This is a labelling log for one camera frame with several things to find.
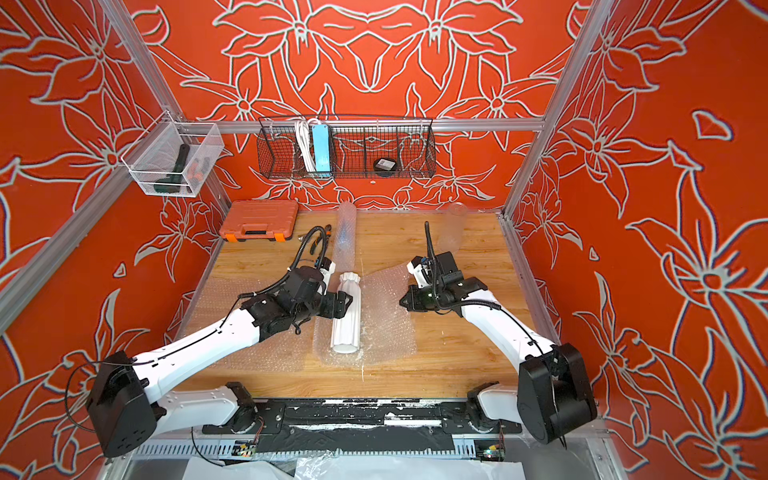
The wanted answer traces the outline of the white ribbed ceramic vase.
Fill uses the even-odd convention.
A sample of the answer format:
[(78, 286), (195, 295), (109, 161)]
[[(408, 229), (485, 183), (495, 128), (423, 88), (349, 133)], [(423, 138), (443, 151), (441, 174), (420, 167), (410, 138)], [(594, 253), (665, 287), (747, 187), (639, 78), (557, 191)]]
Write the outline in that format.
[(354, 272), (345, 272), (340, 276), (338, 292), (351, 297), (345, 315), (334, 319), (331, 331), (331, 349), (338, 354), (353, 354), (360, 348), (361, 335), (361, 288), (360, 276)]

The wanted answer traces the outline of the narrow bubble bundle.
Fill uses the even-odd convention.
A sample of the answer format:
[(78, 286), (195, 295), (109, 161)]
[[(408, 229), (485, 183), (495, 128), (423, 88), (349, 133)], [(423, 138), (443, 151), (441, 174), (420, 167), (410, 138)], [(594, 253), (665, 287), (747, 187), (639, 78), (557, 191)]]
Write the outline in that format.
[(357, 209), (351, 202), (342, 202), (337, 213), (334, 230), (332, 260), (336, 273), (351, 272), (355, 268)]

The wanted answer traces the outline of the bubble wrap roll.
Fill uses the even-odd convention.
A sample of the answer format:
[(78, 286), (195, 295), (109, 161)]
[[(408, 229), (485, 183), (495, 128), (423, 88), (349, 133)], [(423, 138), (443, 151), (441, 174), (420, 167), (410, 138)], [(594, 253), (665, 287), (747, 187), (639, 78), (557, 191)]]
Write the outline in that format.
[(409, 278), (404, 265), (360, 276), (360, 348), (353, 354), (335, 353), (330, 346), (333, 321), (321, 319), (316, 322), (313, 338), (313, 352), (318, 360), (331, 367), (363, 368), (415, 354), (414, 322), (411, 314), (399, 305)]

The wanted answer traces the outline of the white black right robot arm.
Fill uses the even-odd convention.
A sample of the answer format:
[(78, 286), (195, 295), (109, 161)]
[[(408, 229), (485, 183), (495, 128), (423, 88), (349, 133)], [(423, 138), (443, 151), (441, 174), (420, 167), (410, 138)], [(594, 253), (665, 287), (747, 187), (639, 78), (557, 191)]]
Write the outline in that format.
[(409, 312), (453, 312), (478, 328), (517, 372), (515, 388), (499, 383), (475, 388), (470, 422), (514, 422), (548, 444), (598, 416), (593, 389), (581, 353), (536, 333), (503, 307), (488, 286), (466, 278), (450, 252), (417, 256), (407, 264), (415, 279), (399, 300)]

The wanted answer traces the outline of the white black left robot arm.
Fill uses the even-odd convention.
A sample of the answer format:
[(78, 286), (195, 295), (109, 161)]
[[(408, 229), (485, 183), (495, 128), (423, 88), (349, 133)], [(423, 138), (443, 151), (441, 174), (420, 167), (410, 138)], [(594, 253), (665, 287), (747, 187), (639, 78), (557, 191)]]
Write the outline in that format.
[(355, 299), (327, 288), (320, 267), (289, 270), (275, 284), (238, 295), (221, 320), (164, 347), (133, 357), (119, 351), (100, 363), (86, 411), (107, 458), (127, 454), (154, 434), (203, 424), (223, 425), (242, 414), (232, 387), (209, 391), (191, 406), (173, 399), (179, 384), (240, 350), (293, 330), (314, 317), (343, 318)]

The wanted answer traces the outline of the orange plastic tool case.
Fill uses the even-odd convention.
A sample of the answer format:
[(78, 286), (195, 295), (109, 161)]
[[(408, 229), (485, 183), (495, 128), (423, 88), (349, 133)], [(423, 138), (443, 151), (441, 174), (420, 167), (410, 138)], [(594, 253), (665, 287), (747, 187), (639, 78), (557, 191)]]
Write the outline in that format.
[(219, 229), (226, 241), (267, 239), (286, 242), (293, 237), (299, 212), (295, 200), (239, 200), (232, 206)]

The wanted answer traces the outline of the small black device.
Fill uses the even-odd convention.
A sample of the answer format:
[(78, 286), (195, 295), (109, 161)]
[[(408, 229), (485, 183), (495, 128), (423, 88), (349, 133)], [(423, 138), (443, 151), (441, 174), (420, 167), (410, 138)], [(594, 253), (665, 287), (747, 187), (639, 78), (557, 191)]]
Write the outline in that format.
[(397, 161), (390, 158), (379, 158), (374, 162), (374, 172), (380, 176), (390, 176), (397, 171)]

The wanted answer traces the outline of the light blue box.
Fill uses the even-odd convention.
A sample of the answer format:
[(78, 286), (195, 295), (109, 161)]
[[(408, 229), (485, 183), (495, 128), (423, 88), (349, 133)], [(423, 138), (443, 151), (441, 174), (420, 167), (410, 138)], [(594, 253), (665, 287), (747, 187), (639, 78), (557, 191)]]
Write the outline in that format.
[(324, 124), (316, 124), (312, 126), (311, 133), (316, 171), (321, 174), (329, 174), (331, 172), (329, 128)]

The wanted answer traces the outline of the dark green screwdriver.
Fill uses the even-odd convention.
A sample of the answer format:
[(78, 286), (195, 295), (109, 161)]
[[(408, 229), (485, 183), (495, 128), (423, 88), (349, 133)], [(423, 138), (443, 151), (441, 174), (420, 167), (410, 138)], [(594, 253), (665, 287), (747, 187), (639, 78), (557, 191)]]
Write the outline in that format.
[(169, 174), (157, 180), (154, 184), (154, 190), (160, 194), (179, 193), (183, 179), (182, 172), (185, 169), (187, 158), (190, 152), (190, 145), (182, 143), (179, 146), (178, 153), (174, 162), (173, 169)]

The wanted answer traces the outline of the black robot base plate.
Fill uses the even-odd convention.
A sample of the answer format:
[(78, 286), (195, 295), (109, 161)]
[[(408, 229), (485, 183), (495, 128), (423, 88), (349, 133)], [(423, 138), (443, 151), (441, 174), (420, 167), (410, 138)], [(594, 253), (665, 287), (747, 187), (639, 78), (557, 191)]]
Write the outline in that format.
[(256, 399), (225, 424), (205, 425), (207, 435), (277, 434), (304, 430), (376, 427), (432, 428), (448, 434), (520, 434), (522, 425), (490, 420), (467, 399), (426, 398), (277, 398)]

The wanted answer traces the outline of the clear acrylic wall box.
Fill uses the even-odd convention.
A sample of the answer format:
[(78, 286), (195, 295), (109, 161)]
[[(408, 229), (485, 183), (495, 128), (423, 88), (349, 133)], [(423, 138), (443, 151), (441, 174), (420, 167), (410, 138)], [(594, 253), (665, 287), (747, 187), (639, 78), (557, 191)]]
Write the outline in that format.
[[(190, 145), (179, 193), (160, 194), (153, 184), (169, 174), (182, 143)], [(193, 198), (224, 150), (224, 140), (217, 124), (182, 122), (167, 111), (158, 115), (120, 155), (133, 181), (148, 196)]]

